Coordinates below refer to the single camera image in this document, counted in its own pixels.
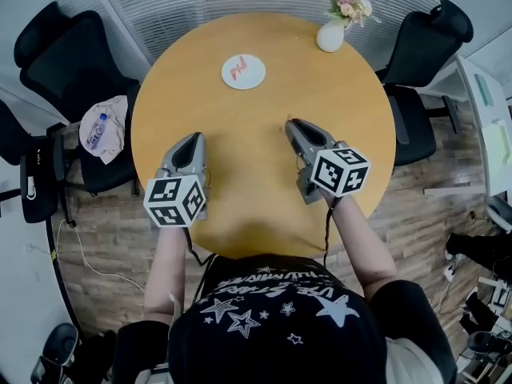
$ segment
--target white cloth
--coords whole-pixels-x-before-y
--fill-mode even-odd
[[[100,157],[105,165],[122,151],[125,146],[125,118],[128,100],[125,95],[118,95],[107,101],[94,104],[80,123],[80,142],[95,157]],[[100,114],[106,114],[105,130],[95,149],[89,148],[87,138]]]
[[[408,338],[386,338],[388,384],[442,384],[439,368]]]

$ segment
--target yellow tabletop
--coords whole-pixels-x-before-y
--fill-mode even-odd
[[[298,192],[296,157],[284,134],[288,118],[360,149],[373,165],[354,197],[367,216],[381,200],[394,163],[390,104],[366,61],[346,42],[338,52],[321,51],[317,31],[285,14],[234,14],[180,38],[144,80],[131,136],[144,186],[173,144],[196,131],[206,136],[208,219],[191,228],[200,246],[230,258],[322,254],[327,206],[307,206]],[[224,83],[222,65],[236,54],[265,63],[261,85],[235,90]],[[339,244],[338,232],[330,234],[330,243]]]

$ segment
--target plastic bottle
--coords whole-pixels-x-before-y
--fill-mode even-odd
[[[98,146],[98,142],[102,138],[103,132],[105,131],[106,119],[106,114],[100,114],[90,130],[87,145],[92,150]]]

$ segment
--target person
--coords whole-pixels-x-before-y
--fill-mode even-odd
[[[216,257],[201,299],[181,315],[186,236],[162,228],[145,320],[118,332],[113,383],[146,382],[166,361],[176,384],[455,382],[450,345],[421,287],[400,279],[352,197],[332,218],[364,298],[313,259]]]
[[[467,236],[450,234],[446,240],[446,258],[462,254],[491,270],[494,275],[512,283],[512,234],[495,236]]]

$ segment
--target chair backrest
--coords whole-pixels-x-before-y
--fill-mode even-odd
[[[42,9],[20,33],[14,44],[14,61],[20,68],[29,66],[70,26],[71,19],[52,2]]]
[[[467,15],[449,0],[430,14],[413,11],[403,20],[384,84],[427,86],[463,42],[473,39]]]
[[[19,165],[22,156],[33,147],[34,139],[3,101],[0,101],[0,122],[0,157],[11,165]]]
[[[486,211],[494,223],[505,232],[512,231],[512,206],[498,196],[486,196],[484,198]]]
[[[98,13],[84,11],[69,22],[57,17],[61,33],[44,48],[33,49],[37,55],[22,63],[20,80],[69,122],[78,122],[93,104],[125,94],[137,81],[124,77],[115,65]],[[41,32],[44,27],[41,22],[33,26]]]

